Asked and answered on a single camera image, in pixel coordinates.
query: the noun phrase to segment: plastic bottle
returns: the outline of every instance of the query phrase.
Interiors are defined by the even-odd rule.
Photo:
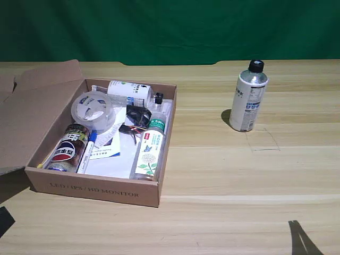
[[[263,61],[252,60],[249,68],[239,75],[229,118],[230,126],[237,131],[247,132],[254,128],[269,81],[263,69]]]
[[[162,100],[163,94],[157,93],[156,103],[151,109],[149,128],[141,134],[142,139],[137,149],[138,156],[132,167],[131,179],[158,180],[166,124],[166,116],[162,113]]]

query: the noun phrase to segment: white marker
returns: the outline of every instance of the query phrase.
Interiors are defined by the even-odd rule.
[[[89,160],[90,160],[92,150],[95,146],[96,139],[97,139],[97,133],[92,132],[92,134],[90,135],[89,141],[87,143],[85,152],[83,154],[83,157],[80,161],[78,171],[77,171],[78,174],[84,174],[85,173],[87,165],[89,164]]]

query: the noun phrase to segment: open cardboard box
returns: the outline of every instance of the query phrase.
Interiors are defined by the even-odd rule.
[[[13,77],[0,78],[0,173],[25,167],[37,192],[158,207],[176,108],[175,85],[138,82],[151,85],[165,99],[173,99],[158,181],[36,168],[73,123],[73,101],[92,85],[108,87],[110,80],[83,78],[77,60],[24,72],[13,93]]]

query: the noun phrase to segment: black bottle cap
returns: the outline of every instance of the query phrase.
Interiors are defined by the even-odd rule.
[[[263,61],[253,59],[252,61],[250,61],[248,70],[253,73],[262,73],[262,71],[264,70],[264,65],[265,64]]]
[[[161,105],[162,102],[163,102],[163,93],[160,93],[160,92],[157,92],[156,95],[155,95],[155,103],[157,105]]]

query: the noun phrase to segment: green backdrop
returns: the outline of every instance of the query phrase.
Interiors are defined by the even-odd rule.
[[[2,0],[0,61],[340,58],[340,0]]]

